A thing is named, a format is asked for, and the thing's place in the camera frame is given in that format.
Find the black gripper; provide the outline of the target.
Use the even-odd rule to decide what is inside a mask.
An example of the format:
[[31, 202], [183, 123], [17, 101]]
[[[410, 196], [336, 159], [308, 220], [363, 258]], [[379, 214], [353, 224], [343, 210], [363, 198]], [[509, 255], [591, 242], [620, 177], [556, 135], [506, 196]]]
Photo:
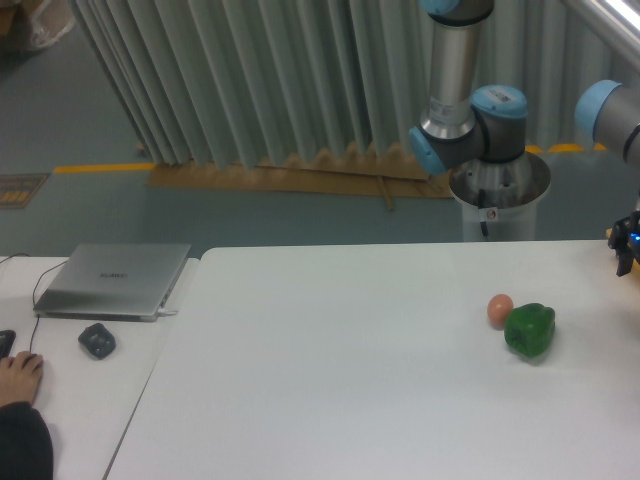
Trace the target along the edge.
[[607, 239], [608, 247], [616, 251], [616, 275], [625, 276], [633, 267], [633, 255], [639, 254], [639, 211], [617, 220]]

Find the dark sleeved forearm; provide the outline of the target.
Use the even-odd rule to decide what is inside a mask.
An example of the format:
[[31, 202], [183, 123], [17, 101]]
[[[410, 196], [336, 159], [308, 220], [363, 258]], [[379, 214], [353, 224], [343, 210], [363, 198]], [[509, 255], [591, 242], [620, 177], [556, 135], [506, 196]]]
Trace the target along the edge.
[[1, 478], [52, 479], [54, 453], [49, 429], [27, 402], [1, 408]]

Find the person's hand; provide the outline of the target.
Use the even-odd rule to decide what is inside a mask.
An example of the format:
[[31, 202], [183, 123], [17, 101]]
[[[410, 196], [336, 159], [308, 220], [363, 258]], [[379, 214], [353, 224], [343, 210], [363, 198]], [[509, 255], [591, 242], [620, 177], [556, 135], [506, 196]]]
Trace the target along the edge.
[[1, 360], [0, 394], [2, 407], [13, 403], [28, 403], [29, 405], [34, 403], [36, 396], [31, 398], [26, 393], [26, 382], [22, 374], [23, 362], [30, 354], [32, 353], [22, 351], [15, 357], [7, 357]]

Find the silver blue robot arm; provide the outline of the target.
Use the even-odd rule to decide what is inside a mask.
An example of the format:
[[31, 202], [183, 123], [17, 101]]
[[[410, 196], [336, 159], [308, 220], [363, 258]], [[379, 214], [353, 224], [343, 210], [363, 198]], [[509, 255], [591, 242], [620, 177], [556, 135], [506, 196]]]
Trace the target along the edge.
[[[639, 72], [637, 1], [562, 1]], [[472, 92], [482, 22], [494, 1], [420, 1], [435, 22], [429, 106], [409, 141], [429, 174], [452, 170], [449, 189], [461, 206], [467, 242], [528, 241], [535, 237], [538, 203], [551, 172], [525, 151], [528, 105], [507, 85]], [[578, 129], [627, 165], [639, 168], [639, 88], [612, 80], [594, 83], [578, 99]], [[639, 194], [634, 212], [608, 234], [618, 276], [639, 266]]]

